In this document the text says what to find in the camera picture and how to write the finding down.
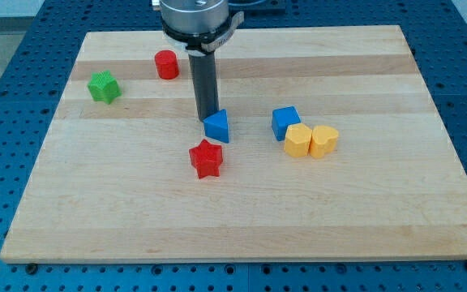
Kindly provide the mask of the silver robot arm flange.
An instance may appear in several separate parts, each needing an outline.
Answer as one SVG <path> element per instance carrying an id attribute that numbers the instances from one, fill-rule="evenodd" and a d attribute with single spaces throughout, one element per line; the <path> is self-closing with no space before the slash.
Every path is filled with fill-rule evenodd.
<path id="1" fill-rule="evenodd" d="M 169 43 L 192 57 L 213 54 L 244 22 L 228 0 L 160 0 L 162 30 Z"/>

